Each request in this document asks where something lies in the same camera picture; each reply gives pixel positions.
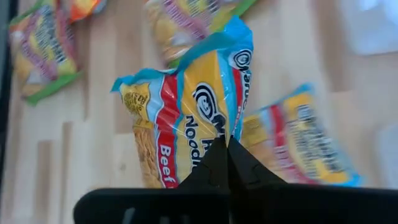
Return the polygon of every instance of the wooden table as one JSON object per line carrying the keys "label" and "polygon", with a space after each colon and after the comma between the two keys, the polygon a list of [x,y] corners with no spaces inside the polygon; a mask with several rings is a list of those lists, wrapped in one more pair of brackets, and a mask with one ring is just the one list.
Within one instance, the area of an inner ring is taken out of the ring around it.
{"label": "wooden table", "polygon": [[[75,24],[85,75],[35,108],[13,81],[1,223],[72,223],[88,191],[142,187],[132,121],[109,93],[116,77],[162,68],[141,2],[110,0]],[[331,0],[258,0],[243,18],[255,45],[248,112],[313,82],[325,126],[365,184],[382,186],[375,140],[397,121],[398,55],[353,55]]]}

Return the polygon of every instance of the yellow noodle package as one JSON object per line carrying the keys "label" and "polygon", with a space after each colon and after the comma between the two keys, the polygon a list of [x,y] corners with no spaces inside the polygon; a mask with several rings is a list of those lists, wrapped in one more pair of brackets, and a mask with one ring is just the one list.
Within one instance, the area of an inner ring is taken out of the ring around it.
{"label": "yellow noodle package", "polygon": [[154,36],[169,67],[198,41],[240,16],[256,0],[145,0]]}
{"label": "yellow noodle package", "polygon": [[199,164],[214,138],[239,140],[252,58],[251,31],[237,17],[192,47],[176,69],[143,69],[113,91],[135,118],[147,187],[174,188]]}
{"label": "yellow noodle package", "polygon": [[59,0],[38,0],[11,21],[9,32],[14,70],[30,104],[78,76],[73,35]]}
{"label": "yellow noodle package", "polygon": [[313,87],[304,84],[291,95],[244,118],[242,145],[287,182],[358,186],[351,167],[317,117]]}

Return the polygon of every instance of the noodle package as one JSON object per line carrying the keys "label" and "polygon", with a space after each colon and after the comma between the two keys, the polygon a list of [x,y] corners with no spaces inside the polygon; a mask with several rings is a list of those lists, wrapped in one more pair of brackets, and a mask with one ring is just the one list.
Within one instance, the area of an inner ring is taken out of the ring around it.
{"label": "noodle package", "polygon": [[9,30],[14,70],[28,103],[35,105],[78,77],[73,35],[59,0],[38,0]]}
{"label": "noodle package", "polygon": [[311,84],[304,84],[246,116],[242,145],[287,182],[358,186],[358,173],[317,117],[313,92]]}
{"label": "noodle package", "polygon": [[145,0],[144,7],[166,64],[175,68],[190,47],[221,30],[255,1]]}
{"label": "noodle package", "polygon": [[251,72],[252,33],[237,17],[192,47],[176,69],[143,69],[113,91],[135,117],[147,187],[175,188],[216,137],[239,140]]}

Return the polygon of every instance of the blurry package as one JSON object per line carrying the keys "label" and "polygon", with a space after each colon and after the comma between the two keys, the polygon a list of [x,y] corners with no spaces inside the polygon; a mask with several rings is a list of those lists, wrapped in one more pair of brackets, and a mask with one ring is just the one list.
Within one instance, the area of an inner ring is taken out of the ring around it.
{"label": "blurry package", "polygon": [[239,140],[251,72],[252,33],[237,17],[192,47],[176,69],[143,69],[113,91],[134,117],[145,185],[175,188],[215,137]]}
{"label": "blurry package", "polygon": [[106,0],[64,0],[63,4],[71,22],[75,22],[102,11]]}
{"label": "blurry package", "polygon": [[222,30],[256,0],[145,0],[145,9],[166,64],[179,58],[210,34]]}
{"label": "blurry package", "polygon": [[317,117],[311,84],[245,116],[241,143],[287,182],[360,184],[359,175]]}
{"label": "blurry package", "polygon": [[32,105],[78,76],[73,35],[57,0],[39,0],[10,27],[12,61],[22,97]]}

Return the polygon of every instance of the red stripe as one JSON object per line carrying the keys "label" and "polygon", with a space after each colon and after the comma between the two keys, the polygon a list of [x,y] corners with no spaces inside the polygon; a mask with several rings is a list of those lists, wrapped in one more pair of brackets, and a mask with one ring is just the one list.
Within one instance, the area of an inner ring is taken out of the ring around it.
{"label": "red stripe", "polygon": [[271,106],[271,116],[274,122],[274,153],[279,165],[287,171],[290,178],[293,178],[297,182],[303,184],[316,184],[314,180],[309,179],[301,172],[300,168],[295,165],[289,154],[284,132],[285,121],[278,105]]}
{"label": "red stripe", "polygon": [[166,188],[175,188],[178,185],[175,171],[175,146],[176,136],[173,134],[173,126],[180,116],[177,108],[177,77],[166,76],[160,92],[164,106],[156,118],[159,138],[157,139],[157,162],[160,169],[160,178]]}
{"label": "red stripe", "polygon": [[238,113],[236,114],[235,125],[238,124],[239,118],[241,117],[241,113],[243,110],[243,86],[242,86],[242,79],[241,71],[236,68],[232,68],[232,73],[235,82],[235,91],[236,91],[236,107],[238,109]]}

